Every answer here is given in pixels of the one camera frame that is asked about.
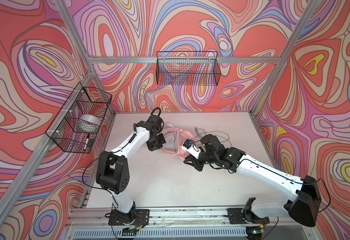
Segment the pink headphones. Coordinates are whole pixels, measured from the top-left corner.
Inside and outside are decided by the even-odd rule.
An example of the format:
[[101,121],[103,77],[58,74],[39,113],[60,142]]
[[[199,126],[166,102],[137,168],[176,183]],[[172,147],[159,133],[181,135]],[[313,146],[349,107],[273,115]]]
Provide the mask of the pink headphones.
[[187,130],[181,128],[174,128],[175,141],[171,144],[164,144],[161,152],[169,157],[178,157],[182,161],[185,160],[187,152],[182,150],[182,145],[186,139],[195,140],[195,136]]

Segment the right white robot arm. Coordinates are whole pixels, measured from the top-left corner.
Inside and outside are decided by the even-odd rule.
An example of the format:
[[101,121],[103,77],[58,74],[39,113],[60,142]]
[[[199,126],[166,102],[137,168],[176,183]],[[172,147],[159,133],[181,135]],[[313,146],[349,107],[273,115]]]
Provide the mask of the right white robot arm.
[[311,176],[293,176],[265,165],[237,148],[225,148],[214,135],[206,135],[198,147],[185,140],[181,149],[188,152],[184,163],[201,172],[205,165],[218,170],[251,177],[281,194],[278,199],[249,198],[240,216],[249,224],[267,224],[270,217],[290,217],[295,222],[314,227],[322,202],[318,180]]

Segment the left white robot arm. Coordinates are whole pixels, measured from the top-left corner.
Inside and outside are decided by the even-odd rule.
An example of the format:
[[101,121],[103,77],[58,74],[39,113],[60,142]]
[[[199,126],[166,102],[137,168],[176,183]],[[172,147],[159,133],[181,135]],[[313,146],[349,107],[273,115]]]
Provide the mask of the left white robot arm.
[[123,191],[130,179],[128,159],[143,145],[153,152],[162,149],[166,143],[162,133],[164,122],[160,114],[161,108],[152,110],[148,120],[133,125],[133,132],[126,140],[112,151],[104,151],[98,158],[95,181],[101,189],[109,191],[113,199],[110,224],[136,225],[138,220],[145,223],[136,213],[135,202]]

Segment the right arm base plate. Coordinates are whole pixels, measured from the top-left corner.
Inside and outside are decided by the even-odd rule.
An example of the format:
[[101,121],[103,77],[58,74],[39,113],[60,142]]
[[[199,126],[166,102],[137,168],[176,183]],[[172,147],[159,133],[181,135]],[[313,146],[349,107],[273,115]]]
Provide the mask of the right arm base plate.
[[226,218],[229,219],[230,224],[258,224],[264,225],[270,223],[270,219],[259,218],[255,214],[252,213],[251,210],[243,210],[242,208],[228,208]]

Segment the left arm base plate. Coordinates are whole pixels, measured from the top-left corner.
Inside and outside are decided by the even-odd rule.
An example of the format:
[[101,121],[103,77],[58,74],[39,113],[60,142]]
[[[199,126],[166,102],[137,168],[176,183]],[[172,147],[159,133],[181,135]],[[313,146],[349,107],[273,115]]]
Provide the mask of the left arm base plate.
[[145,226],[149,223],[149,215],[149,209],[132,209],[127,214],[112,210],[105,217],[108,218],[109,226]]

